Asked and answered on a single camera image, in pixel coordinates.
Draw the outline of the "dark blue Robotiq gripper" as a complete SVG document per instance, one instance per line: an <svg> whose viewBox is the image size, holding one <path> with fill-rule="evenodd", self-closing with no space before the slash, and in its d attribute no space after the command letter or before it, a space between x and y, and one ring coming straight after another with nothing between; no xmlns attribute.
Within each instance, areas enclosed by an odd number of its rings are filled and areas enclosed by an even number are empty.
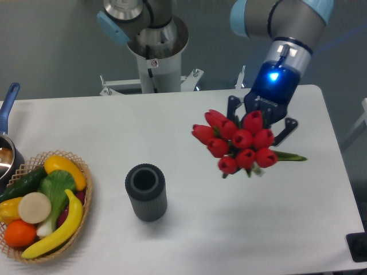
<svg viewBox="0 0 367 275"><path fill-rule="evenodd" d="M287 116L288 105L299 85L313 50L298 40L288 37L276 38L266 55L251 90L244 97L246 113L263 112L268 125ZM227 102L227 118L241 122L236 110L243 105L240 98L231 95ZM273 146L279 146L298 127L291 117L284 119L283 130L274 138Z"/></svg>

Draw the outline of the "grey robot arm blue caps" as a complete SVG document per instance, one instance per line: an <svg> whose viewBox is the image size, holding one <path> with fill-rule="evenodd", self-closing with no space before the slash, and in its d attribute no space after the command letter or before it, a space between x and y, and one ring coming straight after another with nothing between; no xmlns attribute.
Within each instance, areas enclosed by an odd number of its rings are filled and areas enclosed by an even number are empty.
<svg viewBox="0 0 367 275"><path fill-rule="evenodd" d="M329 22L333 1L236 1L230 13L232 31L242 37L269 38L270 49L251 90L228 101L233 119L239 106L260 110L266 126L284 120L275 137L278 146L298 126L287 108L314 49ZM181 54L188 28L172 12L171 1L104 1L96 16L103 32L135 55L143 93L179 92Z"/></svg>

